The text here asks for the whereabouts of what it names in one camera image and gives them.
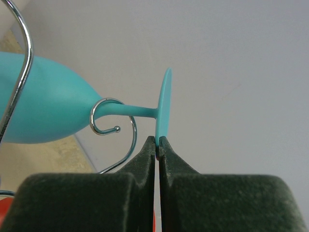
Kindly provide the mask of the blue plastic wine glass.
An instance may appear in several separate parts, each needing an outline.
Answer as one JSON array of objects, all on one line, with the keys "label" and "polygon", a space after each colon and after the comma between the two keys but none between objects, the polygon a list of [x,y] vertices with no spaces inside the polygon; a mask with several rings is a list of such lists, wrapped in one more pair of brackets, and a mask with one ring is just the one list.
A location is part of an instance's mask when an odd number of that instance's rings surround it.
[{"label": "blue plastic wine glass", "polygon": [[35,57],[25,87],[6,130],[4,141],[36,144],[62,139],[89,125],[94,117],[107,115],[153,117],[155,138],[169,128],[172,70],[165,73],[155,109],[101,103],[101,96],[77,73],[55,61]]}]

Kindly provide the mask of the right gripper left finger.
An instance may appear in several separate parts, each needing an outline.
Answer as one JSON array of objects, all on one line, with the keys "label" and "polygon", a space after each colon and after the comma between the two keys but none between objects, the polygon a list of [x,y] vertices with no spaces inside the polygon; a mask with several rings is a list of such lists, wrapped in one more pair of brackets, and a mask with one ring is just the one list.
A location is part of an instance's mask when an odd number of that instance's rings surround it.
[{"label": "right gripper left finger", "polygon": [[155,139],[112,174],[34,174],[20,185],[3,232],[151,232]]}]

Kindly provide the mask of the chrome wine glass rack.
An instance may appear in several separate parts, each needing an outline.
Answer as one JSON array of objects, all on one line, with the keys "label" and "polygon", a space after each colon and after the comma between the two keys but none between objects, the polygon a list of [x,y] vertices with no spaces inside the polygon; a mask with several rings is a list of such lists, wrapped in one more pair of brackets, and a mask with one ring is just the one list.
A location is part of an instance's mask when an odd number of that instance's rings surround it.
[{"label": "chrome wine glass rack", "polygon": [[[25,43],[25,56],[24,56],[24,61],[22,64],[22,68],[20,70],[20,73],[18,75],[18,78],[16,80],[16,83],[13,87],[12,93],[10,95],[10,98],[8,100],[7,106],[4,110],[3,116],[0,121],[0,139],[3,140],[7,128],[9,126],[10,120],[12,119],[13,113],[15,111],[15,108],[17,106],[17,103],[21,97],[22,91],[26,85],[26,81],[29,75],[29,72],[31,70],[33,60],[34,60],[34,45],[32,42],[32,38],[29,32],[29,29],[26,25],[26,22],[21,15],[20,10],[17,8],[15,3],[11,0],[3,0],[2,3],[8,8],[8,10],[11,12],[11,14],[15,17],[17,20],[19,27],[21,29],[23,38],[24,38],[24,43]],[[134,148],[136,146],[137,142],[137,124],[134,119],[134,117],[130,117],[130,122],[132,125],[132,132],[133,132],[133,137],[132,137],[132,143],[130,146],[129,151],[127,154],[118,162],[115,164],[111,165],[108,168],[105,168],[104,170],[100,171],[99,174],[106,174],[122,164],[124,164],[132,155]]]}]

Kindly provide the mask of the red plastic wine glass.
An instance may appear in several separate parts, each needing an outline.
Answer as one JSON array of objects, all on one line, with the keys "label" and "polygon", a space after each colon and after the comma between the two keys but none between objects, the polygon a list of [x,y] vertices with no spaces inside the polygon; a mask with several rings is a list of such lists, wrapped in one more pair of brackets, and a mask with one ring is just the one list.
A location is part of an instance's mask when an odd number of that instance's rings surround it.
[{"label": "red plastic wine glass", "polygon": [[13,202],[13,198],[6,197],[0,200],[0,224],[3,223],[3,220]]}]

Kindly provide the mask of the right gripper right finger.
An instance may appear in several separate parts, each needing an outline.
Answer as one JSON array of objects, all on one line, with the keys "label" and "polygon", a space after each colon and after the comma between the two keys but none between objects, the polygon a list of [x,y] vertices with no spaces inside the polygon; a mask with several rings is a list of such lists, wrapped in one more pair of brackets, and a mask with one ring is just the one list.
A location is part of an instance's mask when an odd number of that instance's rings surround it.
[{"label": "right gripper right finger", "polygon": [[162,231],[306,232],[288,185],[259,174],[201,174],[158,144]]}]

